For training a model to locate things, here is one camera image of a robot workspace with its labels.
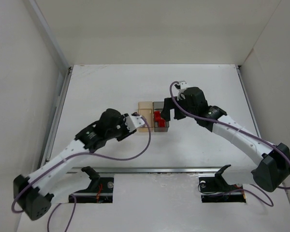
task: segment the white table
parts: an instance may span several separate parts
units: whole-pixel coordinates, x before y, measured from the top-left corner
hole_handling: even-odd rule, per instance
[[[169,85],[186,80],[204,91],[208,103],[227,111],[242,126],[256,132],[234,65],[76,65],[58,126],[51,155],[55,157],[85,126],[107,108],[121,113],[137,111],[138,102],[163,101]],[[108,141],[100,154],[130,157],[147,143],[146,133],[135,133],[122,142]],[[153,133],[148,151],[138,159],[118,162],[88,158],[80,166],[93,167],[222,167],[250,166],[252,161],[224,139],[190,118],[172,120],[167,133]]]
[[[138,102],[162,101],[169,85],[186,80],[200,87],[209,104],[220,106],[238,123],[256,132],[234,65],[86,65],[73,69],[51,158],[106,108],[137,110]],[[147,143],[135,133],[99,152],[130,157]],[[172,120],[167,133],[153,133],[149,150],[138,159],[116,162],[87,159],[80,167],[204,168],[225,164],[249,167],[252,161],[192,119]],[[246,195],[247,203],[201,203],[196,174],[116,174],[111,204],[78,204],[68,231],[80,232],[290,232],[290,204],[284,190],[270,193],[274,207]],[[244,186],[265,199],[251,186]],[[72,204],[63,204],[50,223],[64,231]],[[18,232],[45,232],[51,210],[38,221],[21,216]]]

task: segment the black mount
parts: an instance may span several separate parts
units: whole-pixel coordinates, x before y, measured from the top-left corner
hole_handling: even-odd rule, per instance
[[[198,87],[189,87],[183,93],[180,94],[181,99],[176,102],[189,113],[205,117],[209,119],[219,119],[227,113],[220,109],[218,106],[209,106],[207,100],[205,99],[204,93]],[[166,121],[171,120],[170,110],[174,109],[174,119],[181,120],[186,117],[186,115],[175,105],[172,98],[164,99],[164,106],[161,112],[161,117]],[[213,131],[213,123],[195,119],[201,127],[207,128],[210,132]]]
[[[290,160],[289,148],[280,143],[277,148]],[[273,192],[290,175],[290,166],[275,150],[263,154],[263,160],[251,173],[256,184],[263,190]]]
[[[219,171],[215,173],[215,176],[200,176],[199,183],[200,183],[200,190],[202,193],[209,193],[209,192],[228,192],[231,190],[236,189],[233,185],[228,185],[227,182],[221,176],[222,173],[231,165],[225,165],[224,167],[220,168]]]
[[[88,189],[95,189],[98,186],[100,176],[90,167],[85,167],[82,169],[83,172],[89,175],[91,182]],[[29,183],[29,178],[19,175],[13,181],[14,198],[23,190]],[[40,189],[38,187],[30,187],[17,201],[20,207],[25,211],[32,221],[41,218],[47,213],[51,207],[51,200],[53,199],[53,194],[46,194],[42,196],[39,194]]]

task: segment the wire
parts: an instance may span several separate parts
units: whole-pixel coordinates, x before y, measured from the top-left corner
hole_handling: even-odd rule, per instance
[[[103,185],[100,184],[100,185],[99,185],[99,191],[98,191],[98,193],[97,193],[97,195],[96,195],[97,203],[99,202],[99,198],[100,198],[100,194],[101,194],[102,189],[103,189]]]
[[[253,134],[250,134],[250,133],[248,133],[248,132],[246,132],[246,131],[244,131],[244,130],[240,130],[240,129],[238,129],[237,127],[232,126],[232,125],[229,125],[229,124],[227,124],[227,123],[220,122],[220,121],[218,121],[218,120],[214,120],[214,119],[210,119],[210,118],[205,118],[205,117],[196,116],[196,115],[193,115],[193,114],[187,112],[186,110],[184,110],[184,109],[183,109],[183,108],[182,108],[182,107],[181,107],[181,106],[176,102],[176,99],[175,99],[175,97],[174,97],[174,95],[173,95],[172,87],[173,87],[173,85],[175,85],[175,84],[179,84],[179,82],[178,82],[178,81],[174,81],[174,82],[172,82],[171,85],[170,85],[170,94],[171,94],[172,101],[173,101],[174,104],[175,104],[175,105],[176,105],[176,106],[177,106],[177,107],[178,107],[178,108],[179,108],[183,113],[185,113],[187,116],[192,117],[192,118],[195,118],[195,119],[203,120],[203,121],[208,121],[208,122],[218,123],[218,124],[224,125],[224,126],[226,126],[226,127],[232,128],[233,130],[239,131],[240,133],[242,133],[242,134],[244,134],[244,135],[247,135],[247,136],[249,136],[249,137],[251,137],[251,138],[253,138],[253,139],[256,139],[256,140],[258,140],[258,141],[260,141],[260,142],[262,142],[262,143],[268,145],[270,148],[274,149],[278,154],[280,154],[280,155],[281,155],[281,156],[286,160],[286,162],[287,162],[288,165],[290,166],[290,160],[288,159],[288,157],[287,157],[287,156],[286,156],[282,151],[280,151],[276,146],[270,144],[268,141],[266,141],[266,140],[264,140],[264,139],[262,139],[262,138],[259,138],[258,136],[255,136],[255,135],[253,135]],[[290,187],[280,187],[280,186],[278,186],[277,188],[278,188],[278,189],[290,189]]]
[[[67,232],[67,230],[68,230],[68,228],[69,228],[69,226],[70,226],[70,223],[71,223],[71,221],[72,221],[72,218],[73,218],[73,216],[74,216],[74,212],[75,212],[75,208],[76,208],[76,197],[75,197],[73,194],[71,194],[70,196],[72,196],[73,199],[74,199],[74,205],[73,205],[73,210],[72,210],[72,213],[71,213],[71,216],[70,216],[69,222],[68,222],[67,227],[66,227],[66,229],[64,230],[64,232]],[[52,211],[51,214],[49,215],[49,218],[48,218],[48,220],[47,220],[47,232],[50,232],[50,230],[49,230],[49,223],[50,223],[50,219],[52,218],[52,215],[53,215],[54,212],[58,209],[58,207],[61,206],[61,205],[62,205],[62,203],[59,203],[58,205],[56,205],[56,207],[53,209],[53,211]]]
[[[220,193],[220,194],[213,194],[213,195],[210,195],[211,197],[219,197],[219,196],[225,196],[227,194],[231,194],[232,192],[240,192],[240,191],[245,191],[245,192],[248,192],[250,193],[251,195],[253,195],[255,198],[257,198],[259,201],[263,202],[264,204],[268,205],[269,207],[273,207],[274,206],[274,202],[272,201],[272,199],[270,198],[270,196],[265,192],[263,191],[261,188],[255,186],[255,185],[251,185],[255,188],[257,188],[258,190],[260,190],[266,197],[267,199],[269,199],[269,201],[271,202],[270,204],[266,201],[264,201],[263,199],[261,199],[257,194],[253,193],[252,191],[250,190],[247,190],[247,189],[244,189],[244,188],[241,188],[241,189],[234,189],[234,190],[231,190],[229,192],[223,192],[223,193]]]
[[[91,155],[91,156],[97,156],[97,157],[101,157],[104,159],[109,159],[109,160],[116,160],[116,161],[129,161],[132,159],[136,159],[138,158],[140,155],[142,155],[144,152],[146,152],[146,150],[148,149],[150,142],[151,142],[151,132],[150,132],[150,126],[148,124],[148,122],[146,121],[146,119],[141,116],[141,119],[144,121],[144,123],[147,126],[148,129],[148,143],[146,145],[146,147],[143,149],[143,151],[141,151],[139,154],[137,154],[136,156],[130,157],[130,158],[114,158],[114,157],[110,157],[110,156],[105,156],[105,155],[100,155],[100,154],[96,154],[96,153],[90,153],[90,152],[80,152],[80,153],[76,153],[73,155],[68,156],[65,160],[62,160],[60,162],[58,162],[57,164],[55,164],[53,167],[51,167],[50,169],[48,169],[47,171],[45,171],[44,173],[42,173],[40,176],[38,176],[35,180],[33,180],[31,183],[29,183],[26,187],[24,187],[19,194],[16,195],[16,197],[14,198],[13,202],[12,202],[12,206],[11,206],[11,211],[13,213],[16,214],[20,214],[22,213],[24,210],[15,210],[15,205],[16,202],[20,199],[20,197],[32,186],[34,185],[36,182],[38,182],[40,179],[42,179],[44,176],[46,176],[48,173],[50,173],[52,170],[56,169],[58,166],[60,166],[61,164],[63,164],[64,162],[66,162],[67,160],[77,157],[77,156],[83,156],[83,155]]]
[[[216,192],[202,192],[201,189],[200,189],[200,184],[198,184],[198,191],[200,193],[203,193],[203,194],[206,194],[206,195],[217,193],[217,191]]]

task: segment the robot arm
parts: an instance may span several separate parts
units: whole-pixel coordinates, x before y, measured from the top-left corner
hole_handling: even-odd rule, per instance
[[[71,177],[60,180],[72,167],[91,156],[97,149],[105,146],[110,139],[121,141],[136,132],[145,124],[138,114],[123,114],[107,109],[100,119],[82,129],[75,139],[45,166],[29,174],[15,178],[14,198],[27,186],[17,203],[31,220],[42,217],[57,199],[86,188],[94,189],[100,179],[92,168],[85,167]]]
[[[221,108],[208,105],[204,93],[198,87],[190,87],[185,81],[178,82],[175,87],[179,90],[178,96],[176,99],[165,98],[162,118],[170,121],[171,109],[174,109],[174,119],[177,120],[196,116],[194,119],[200,126],[231,142],[256,164],[253,170],[247,171],[235,170],[227,164],[215,174],[199,175],[199,181],[204,183],[203,192],[227,192],[239,183],[257,184],[265,191],[273,192],[287,178],[290,166],[276,149],[261,143],[258,138],[243,134],[251,133]],[[280,143],[276,148],[290,160],[290,151],[286,145]]]

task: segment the white wall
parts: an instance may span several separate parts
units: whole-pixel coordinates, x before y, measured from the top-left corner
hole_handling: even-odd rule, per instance
[[[70,65],[242,64],[280,0],[37,0]]]
[[[262,137],[290,148],[290,0],[281,1],[241,73]]]
[[[37,164],[58,75],[22,0],[0,0],[0,232],[18,222],[13,178]]]

